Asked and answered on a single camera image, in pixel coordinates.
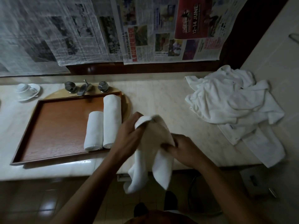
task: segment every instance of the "person's leg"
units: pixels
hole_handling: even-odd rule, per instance
[[[145,206],[144,203],[139,203],[135,206],[134,208],[134,218],[138,217],[138,216],[142,216],[145,215],[146,213],[148,213],[148,208]]]
[[[175,194],[171,191],[167,191],[164,199],[164,211],[177,210],[178,199]]]

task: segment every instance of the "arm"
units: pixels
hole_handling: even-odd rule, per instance
[[[134,124],[142,115],[136,112],[119,128],[108,156],[84,182],[70,200],[51,220],[55,224],[92,223],[102,204],[107,189],[121,165],[135,152],[145,125],[135,130]]]
[[[234,188],[221,173],[221,170],[184,135],[173,134],[177,147],[162,144],[182,164],[198,170],[211,188],[217,202],[230,223],[270,224],[251,201]]]

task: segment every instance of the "tray rim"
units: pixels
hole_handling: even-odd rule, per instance
[[[31,126],[31,124],[33,123],[33,118],[35,117],[34,113],[36,112],[37,108],[41,105],[41,103],[47,103],[47,101],[52,101],[52,100],[73,100],[75,98],[75,100],[79,100],[79,99],[88,99],[90,97],[105,97],[107,95],[110,95],[110,94],[120,94],[121,97],[124,96],[124,94],[121,92],[121,91],[116,91],[116,92],[111,92],[111,93],[98,93],[98,94],[88,94],[88,95],[84,95],[83,97],[79,97],[77,95],[74,95],[74,96],[69,96],[69,97],[60,97],[60,98],[49,98],[49,99],[40,99],[37,101],[33,111],[32,111],[32,114],[31,114],[31,117],[28,121],[28,124],[24,130],[24,133],[21,137],[21,140],[18,144],[18,147],[13,155],[13,158],[10,162],[9,165],[11,166],[20,166],[20,165],[25,165],[25,164],[33,164],[33,163],[40,163],[40,162],[43,162],[43,161],[49,161],[49,160],[62,160],[63,158],[73,158],[73,157],[79,157],[79,156],[85,156],[85,155],[90,155],[90,154],[100,154],[100,153],[103,153],[103,152],[108,152],[110,149],[99,149],[99,150],[96,150],[96,151],[91,151],[91,152],[83,152],[83,153],[79,153],[79,154],[69,154],[69,155],[62,155],[62,156],[55,156],[55,157],[48,157],[48,158],[41,158],[41,159],[33,159],[33,160],[27,160],[27,161],[15,161],[16,157],[21,153],[20,151],[20,146],[24,140],[24,137],[27,133],[27,130],[28,128]]]

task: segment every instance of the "white cup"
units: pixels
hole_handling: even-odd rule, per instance
[[[20,98],[31,97],[33,94],[37,92],[36,89],[30,87],[28,84],[21,83],[17,85],[15,91]]]

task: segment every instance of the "faucet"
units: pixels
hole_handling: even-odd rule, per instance
[[[83,96],[87,91],[91,90],[93,85],[91,85],[90,83],[87,83],[86,80],[84,79],[85,84],[83,84],[78,93],[77,96]]]

